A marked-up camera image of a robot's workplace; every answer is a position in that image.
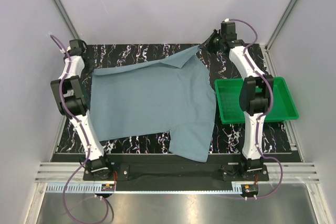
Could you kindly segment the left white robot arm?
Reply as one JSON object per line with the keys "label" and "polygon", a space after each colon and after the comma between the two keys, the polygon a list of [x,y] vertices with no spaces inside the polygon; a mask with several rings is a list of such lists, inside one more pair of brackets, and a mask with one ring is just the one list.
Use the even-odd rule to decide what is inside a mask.
{"label": "left white robot arm", "polygon": [[75,39],[65,47],[56,36],[50,37],[64,54],[65,63],[62,74],[50,86],[59,112],[73,125],[84,147],[85,159],[80,163],[85,169],[84,179],[107,180],[113,175],[113,167],[93,129],[90,104],[81,81],[87,44]]}

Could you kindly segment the blue-grey t shirt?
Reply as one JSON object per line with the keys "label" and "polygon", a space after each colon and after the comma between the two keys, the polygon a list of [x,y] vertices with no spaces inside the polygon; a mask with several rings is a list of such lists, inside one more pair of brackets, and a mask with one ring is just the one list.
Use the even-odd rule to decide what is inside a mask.
{"label": "blue-grey t shirt", "polygon": [[171,153],[207,161],[216,95],[198,51],[94,70],[90,117],[98,140],[169,132]]}

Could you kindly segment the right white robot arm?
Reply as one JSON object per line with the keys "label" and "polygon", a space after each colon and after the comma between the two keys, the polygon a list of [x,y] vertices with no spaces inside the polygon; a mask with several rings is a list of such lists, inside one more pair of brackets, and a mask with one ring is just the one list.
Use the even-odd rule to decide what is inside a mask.
{"label": "right white robot arm", "polygon": [[238,173],[242,179],[250,180],[258,172],[262,172],[264,165],[265,157],[261,143],[264,121],[274,104],[272,91],[274,78],[265,74],[249,55],[248,48],[253,43],[246,44],[238,39],[236,22],[243,23],[256,32],[246,21],[226,19],[221,22],[220,29],[215,29],[202,46],[209,52],[228,54],[230,61],[243,78],[239,106],[245,117],[245,140]]}

